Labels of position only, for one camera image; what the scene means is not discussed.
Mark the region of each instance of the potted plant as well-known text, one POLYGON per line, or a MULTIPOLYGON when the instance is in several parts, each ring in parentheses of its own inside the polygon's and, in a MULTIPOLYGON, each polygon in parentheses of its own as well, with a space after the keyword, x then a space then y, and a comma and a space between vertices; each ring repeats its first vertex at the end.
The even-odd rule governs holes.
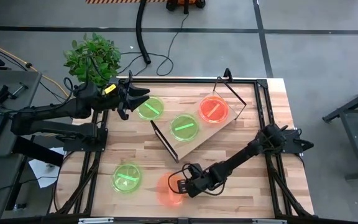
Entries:
POLYGON ((106 40, 101 35, 92 33, 92 39, 88 39, 85 33, 83 39, 80 43, 73 40, 71 43, 73 50, 64 51, 63 54, 66 58, 64 66, 69 67, 68 73, 76 76, 80 82, 86 81, 88 72, 89 81, 101 88, 108 83, 111 77, 117 76, 121 53, 114 46, 113 41, 106 40))

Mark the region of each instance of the orange equipment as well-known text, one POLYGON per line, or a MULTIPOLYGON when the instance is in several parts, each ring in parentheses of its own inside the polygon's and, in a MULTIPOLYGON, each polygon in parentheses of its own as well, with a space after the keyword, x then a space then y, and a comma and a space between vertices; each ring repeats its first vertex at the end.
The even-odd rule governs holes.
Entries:
POLYGON ((205 0, 167 0, 167 9, 174 11, 178 6, 184 6, 184 13, 189 14, 190 4, 195 4, 198 8, 202 9, 205 7, 205 0))

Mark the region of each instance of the petri dish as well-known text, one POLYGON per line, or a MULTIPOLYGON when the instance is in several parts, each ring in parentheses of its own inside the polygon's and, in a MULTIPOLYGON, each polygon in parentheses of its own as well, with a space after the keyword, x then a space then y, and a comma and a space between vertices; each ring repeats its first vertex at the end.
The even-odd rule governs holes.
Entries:
POLYGON ((111 177, 113 189, 120 193, 131 193, 139 188, 142 174, 134 164, 123 164, 117 167, 111 177))
POLYGON ((181 114, 171 121, 170 129, 176 140, 192 141, 198 133, 198 122, 191 114, 181 114))
MULTIPOLYGON (((167 207, 176 207, 182 204, 184 195, 176 194, 168 186, 168 178, 172 173, 164 174, 157 183, 157 199, 161 205, 167 207)), ((184 179, 179 175, 174 175, 170 178, 171 188, 178 191, 178 180, 184 179)))
POLYGON ((200 103, 200 116, 208 123, 220 123, 229 115, 229 105, 218 96, 208 96, 200 103))
POLYGON ((151 96, 146 102, 137 108, 140 118, 145 120, 157 119, 164 111, 162 100, 156 96, 151 96))

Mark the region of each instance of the butcher block table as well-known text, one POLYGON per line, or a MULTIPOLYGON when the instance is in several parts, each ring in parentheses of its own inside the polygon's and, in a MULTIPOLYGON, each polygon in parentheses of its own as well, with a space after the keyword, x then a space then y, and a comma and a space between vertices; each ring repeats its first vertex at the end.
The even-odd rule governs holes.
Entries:
MULTIPOLYGON (((267 79, 267 83, 275 122, 279 127, 288 125, 289 128, 293 128, 291 109, 283 79, 267 79)), ((185 112, 187 106, 211 93, 214 86, 213 83, 152 82, 134 83, 134 85, 149 88, 151 95, 158 96, 163 101, 165 110, 156 120, 161 123, 169 122, 179 113, 185 112)), ((129 120, 123 121, 117 112, 110 111, 107 123, 109 135, 106 150, 101 156, 91 216, 274 218, 264 155, 254 157, 235 169, 226 182, 224 192, 217 197, 204 193, 195 198, 189 198, 186 195, 182 204, 176 207, 162 205, 157 197, 157 182, 164 174, 176 172, 183 164, 189 162, 199 163, 205 169, 215 162, 233 156, 255 138, 260 124, 254 87, 250 84, 230 84, 230 86, 247 103, 245 110, 236 121, 232 121, 202 143, 200 147, 191 151, 180 160, 179 164, 173 160, 155 135, 150 121, 143 120, 136 112, 130 111, 128 111, 129 120), (111 177, 120 164, 127 162, 139 166, 142 180, 135 192, 122 194, 113 189, 111 177)), ((265 110, 263 94, 261 94, 261 99, 265 110)), ((88 122, 91 122, 91 118, 74 119, 73 124, 88 122)), ((69 199, 78 185, 83 158, 83 152, 75 152, 62 167, 56 194, 59 207, 69 199)), ((282 160, 289 189, 306 211, 313 213, 301 160, 291 154, 282 154, 282 160)), ((280 208, 285 211, 282 191, 278 187, 277 189, 280 208)), ((88 187, 84 191, 81 211, 85 207, 87 196, 88 187)))

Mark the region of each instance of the desk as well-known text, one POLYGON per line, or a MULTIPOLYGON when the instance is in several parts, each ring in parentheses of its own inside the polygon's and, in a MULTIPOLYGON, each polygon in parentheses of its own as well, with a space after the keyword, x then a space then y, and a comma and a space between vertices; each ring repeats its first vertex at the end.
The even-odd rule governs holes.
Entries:
MULTIPOLYGON (((20 86, 19 82, 22 82, 29 87, 28 90, 21 93, 18 99, 6 100, 4 105, 7 108, 14 110, 21 109, 25 106, 30 106, 40 79, 41 75, 35 72, 0 70, 0 88, 3 85, 7 85, 10 91, 16 90, 20 86)), ((12 134, 10 129, 11 121, 8 121, 0 135, 0 148, 13 148, 17 136, 12 134)), ((24 156, 19 154, 0 157, 0 188, 7 185, 12 185, 15 182, 15 180, 18 178, 17 173, 23 159, 24 156)), ((10 189, 4 189, 0 191, 0 217, 5 209, 10 193, 10 189)))
MULTIPOLYGON (((170 121, 187 105, 197 102, 213 89, 213 84, 203 83, 135 83, 135 86, 150 88, 150 93, 159 96, 165 103, 165 111, 157 122, 170 121)), ((200 163, 206 168, 214 162, 233 156, 255 138, 260 126, 254 87, 248 84, 230 84, 230 86, 247 103, 247 107, 237 121, 228 124, 180 160, 179 164, 174 162, 158 140, 150 122, 140 119, 136 113, 130 114, 128 121, 122 121, 116 112, 110 112, 108 143, 105 152, 102 153, 91 215, 93 217, 273 218, 264 156, 254 157, 235 169, 226 182, 223 194, 218 197, 205 194, 195 198, 187 197, 183 205, 177 208, 165 207, 159 204, 157 199, 157 182, 165 173, 180 170, 186 162, 200 163), (111 187, 111 174, 125 161, 136 163, 143 172, 142 185, 131 194, 117 193, 111 187)), ((284 81, 268 79, 268 86, 276 123, 279 126, 293 127, 284 81)), ((91 118, 75 119, 73 123, 82 124, 90 121, 91 118)), ((78 185, 83 156, 83 153, 74 153, 62 167, 57 185, 57 200, 60 205, 68 200, 78 185)), ((302 206, 313 213, 301 161, 294 155, 284 154, 283 165, 288 187, 302 206)), ((280 208, 284 211, 281 190, 277 192, 280 208)))

